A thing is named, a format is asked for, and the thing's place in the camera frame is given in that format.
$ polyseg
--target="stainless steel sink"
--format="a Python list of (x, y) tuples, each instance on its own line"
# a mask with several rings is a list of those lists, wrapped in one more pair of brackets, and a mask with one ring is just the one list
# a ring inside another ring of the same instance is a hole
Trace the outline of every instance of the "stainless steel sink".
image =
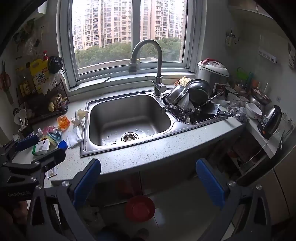
[(87, 102), (90, 113), (83, 128), (80, 156), (137, 145), (225, 119), (211, 117), (187, 124), (162, 111), (162, 99), (163, 95), (156, 97), (153, 91), (127, 91)]

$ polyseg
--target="faucet spout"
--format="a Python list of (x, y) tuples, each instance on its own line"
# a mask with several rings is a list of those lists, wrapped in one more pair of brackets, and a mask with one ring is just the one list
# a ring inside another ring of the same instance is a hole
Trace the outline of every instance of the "faucet spout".
[(136, 73), (137, 72), (137, 55), (139, 53), (139, 50), (145, 45), (145, 44), (153, 44), (158, 52), (158, 60), (157, 60), (157, 74), (155, 76), (155, 80), (152, 81), (154, 84), (154, 95), (160, 96), (162, 92), (166, 91), (166, 86), (162, 83), (162, 76), (161, 76), (161, 65), (163, 60), (163, 52), (161, 50), (160, 45), (153, 39), (145, 39), (141, 42), (139, 42), (135, 48), (133, 49), (133, 52), (131, 54), (131, 61), (128, 64), (128, 71), (129, 73)]

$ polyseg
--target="sink drain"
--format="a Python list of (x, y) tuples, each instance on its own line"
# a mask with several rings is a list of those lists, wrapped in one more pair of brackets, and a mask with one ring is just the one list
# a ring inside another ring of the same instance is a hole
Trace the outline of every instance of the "sink drain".
[(125, 133), (122, 138), (121, 138), (121, 141), (122, 142), (126, 142), (126, 141), (132, 141), (132, 140), (135, 140), (135, 139), (138, 139), (138, 135), (136, 133), (133, 133), (133, 132), (128, 132), (128, 133)]

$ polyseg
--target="blue lid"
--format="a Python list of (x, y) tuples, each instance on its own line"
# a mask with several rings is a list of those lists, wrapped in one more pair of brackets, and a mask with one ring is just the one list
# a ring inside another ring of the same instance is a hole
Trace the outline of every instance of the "blue lid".
[(64, 140), (62, 140), (62, 141), (59, 143), (58, 147), (61, 148), (61, 149), (63, 149), (64, 151), (66, 151), (67, 148), (68, 148), (68, 145), (67, 145), (67, 143), (66, 143)]

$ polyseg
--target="floor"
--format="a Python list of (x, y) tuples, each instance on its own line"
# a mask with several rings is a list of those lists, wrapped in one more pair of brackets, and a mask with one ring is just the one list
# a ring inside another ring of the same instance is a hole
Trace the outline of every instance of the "floor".
[[(196, 241), (219, 213), (219, 208), (212, 204), (198, 178), (149, 198), (156, 210), (154, 217), (144, 223), (129, 221), (124, 214), (124, 204), (106, 207), (100, 213), (106, 225), (118, 223), (131, 237), (140, 228), (148, 229), (147, 241)], [(231, 224), (224, 238), (229, 237), (233, 230)]]

